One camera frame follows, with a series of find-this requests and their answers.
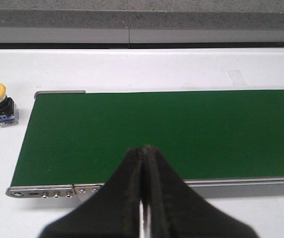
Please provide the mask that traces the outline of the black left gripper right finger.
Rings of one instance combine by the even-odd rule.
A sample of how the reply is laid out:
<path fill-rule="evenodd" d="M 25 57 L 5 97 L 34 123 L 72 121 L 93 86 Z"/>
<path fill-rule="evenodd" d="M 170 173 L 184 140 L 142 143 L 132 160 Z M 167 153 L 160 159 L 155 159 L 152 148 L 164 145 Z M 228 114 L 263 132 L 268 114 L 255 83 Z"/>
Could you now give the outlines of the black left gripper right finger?
<path fill-rule="evenodd" d="M 152 238 L 256 238 L 247 224 L 192 190 L 156 147 L 143 149 L 143 200 Z"/>

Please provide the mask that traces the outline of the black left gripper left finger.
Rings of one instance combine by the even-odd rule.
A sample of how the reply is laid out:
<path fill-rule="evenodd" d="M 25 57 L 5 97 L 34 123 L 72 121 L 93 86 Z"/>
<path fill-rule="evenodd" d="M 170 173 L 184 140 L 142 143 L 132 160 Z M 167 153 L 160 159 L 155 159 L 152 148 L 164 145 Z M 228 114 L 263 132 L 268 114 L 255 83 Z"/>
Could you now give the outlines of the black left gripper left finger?
<path fill-rule="evenodd" d="M 127 151 L 108 181 L 87 201 L 47 225 L 42 238 L 137 238 L 142 149 Z"/>

